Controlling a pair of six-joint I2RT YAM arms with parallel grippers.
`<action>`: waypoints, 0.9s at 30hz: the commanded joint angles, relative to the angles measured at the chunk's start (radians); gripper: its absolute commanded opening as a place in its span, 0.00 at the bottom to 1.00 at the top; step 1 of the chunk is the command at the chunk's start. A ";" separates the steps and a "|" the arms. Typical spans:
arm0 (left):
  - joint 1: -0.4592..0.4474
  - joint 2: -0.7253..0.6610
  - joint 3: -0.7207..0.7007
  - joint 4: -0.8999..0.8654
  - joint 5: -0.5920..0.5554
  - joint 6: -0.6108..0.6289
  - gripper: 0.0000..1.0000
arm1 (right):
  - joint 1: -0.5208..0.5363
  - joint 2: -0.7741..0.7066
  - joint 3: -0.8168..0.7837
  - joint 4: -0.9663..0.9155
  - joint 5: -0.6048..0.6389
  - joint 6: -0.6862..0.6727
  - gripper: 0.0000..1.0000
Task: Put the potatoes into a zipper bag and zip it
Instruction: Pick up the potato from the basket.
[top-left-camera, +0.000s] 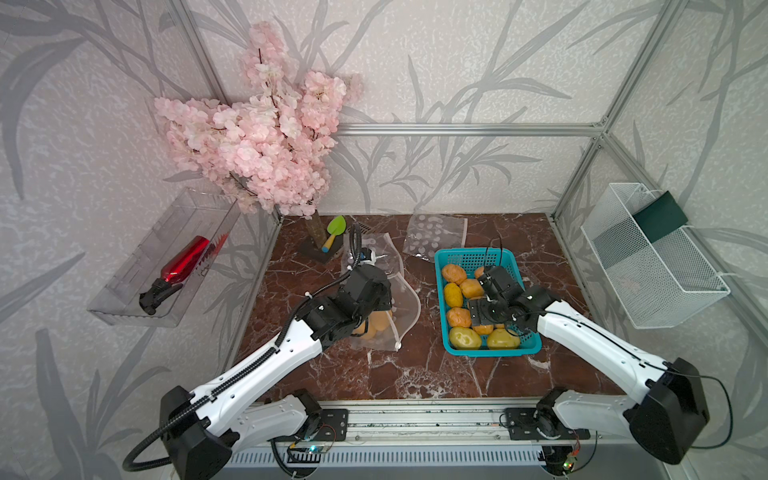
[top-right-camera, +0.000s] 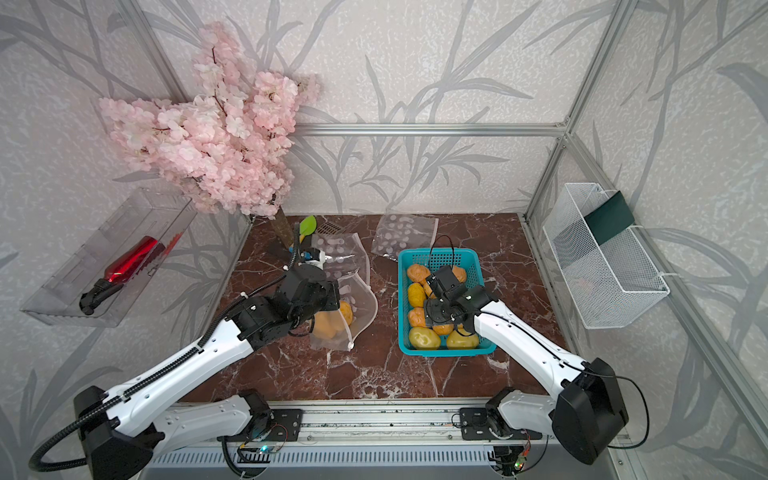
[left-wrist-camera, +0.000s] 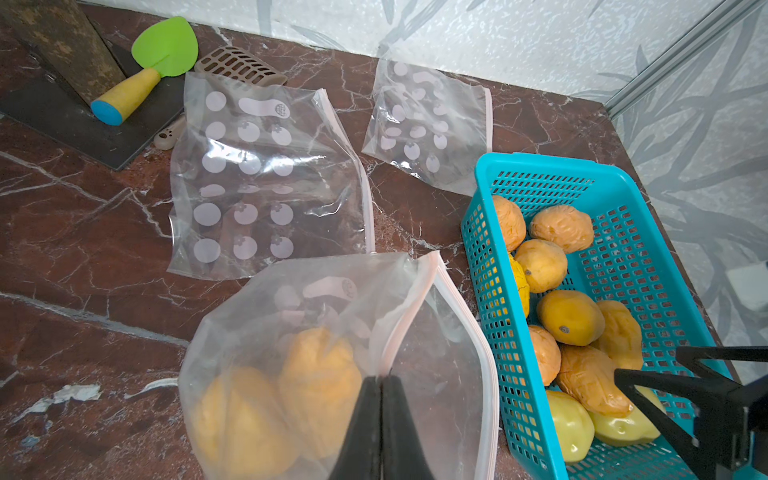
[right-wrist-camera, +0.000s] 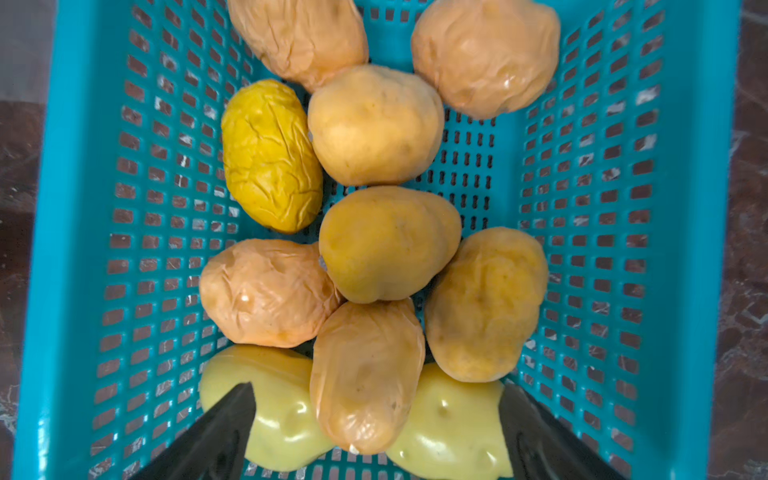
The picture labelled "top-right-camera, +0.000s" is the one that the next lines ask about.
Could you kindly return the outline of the clear dotted zipper bag front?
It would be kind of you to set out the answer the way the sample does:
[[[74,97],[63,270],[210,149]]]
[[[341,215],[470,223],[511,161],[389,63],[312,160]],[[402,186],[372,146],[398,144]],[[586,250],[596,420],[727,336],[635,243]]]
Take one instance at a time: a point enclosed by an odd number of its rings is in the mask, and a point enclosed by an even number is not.
[[[310,334],[310,347],[314,350],[328,349],[350,351],[354,348],[357,337],[374,321],[378,313],[378,301],[370,286],[357,275],[352,274],[338,279],[340,302],[350,303],[354,312],[354,322],[347,326],[342,318],[343,329],[331,340],[321,340]]]

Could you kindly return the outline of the orange brown potato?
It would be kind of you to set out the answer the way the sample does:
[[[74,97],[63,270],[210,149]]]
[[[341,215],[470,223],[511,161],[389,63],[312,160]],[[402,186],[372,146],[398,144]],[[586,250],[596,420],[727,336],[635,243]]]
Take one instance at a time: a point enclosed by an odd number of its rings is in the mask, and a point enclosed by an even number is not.
[[[342,300],[339,303],[339,312],[347,326],[354,322],[354,312],[349,302]]]

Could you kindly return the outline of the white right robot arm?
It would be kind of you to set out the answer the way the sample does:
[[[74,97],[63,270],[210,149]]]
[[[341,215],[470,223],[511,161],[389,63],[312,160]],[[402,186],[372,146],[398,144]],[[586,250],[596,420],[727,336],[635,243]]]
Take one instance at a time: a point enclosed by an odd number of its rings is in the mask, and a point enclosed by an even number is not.
[[[487,427],[506,438],[522,430],[554,437],[574,459],[593,464],[629,422],[622,376],[600,358],[586,361],[521,320],[484,286],[467,287],[444,266],[426,279],[429,321],[489,340],[524,367],[542,395],[505,388],[485,406]]]

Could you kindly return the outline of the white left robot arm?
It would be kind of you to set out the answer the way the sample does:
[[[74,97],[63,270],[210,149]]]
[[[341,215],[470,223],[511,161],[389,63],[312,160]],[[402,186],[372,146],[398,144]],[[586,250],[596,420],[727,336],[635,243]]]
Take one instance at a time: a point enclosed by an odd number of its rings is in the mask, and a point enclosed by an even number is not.
[[[43,442],[28,467],[50,473],[87,467],[94,479],[130,479],[169,450],[211,437],[242,436],[267,426],[258,393],[237,394],[182,415],[170,407],[229,365],[293,336],[318,313],[340,306],[337,281],[324,272],[326,254],[295,248],[285,273],[243,295],[197,340],[133,380],[108,390],[92,386],[75,397],[76,419]]]

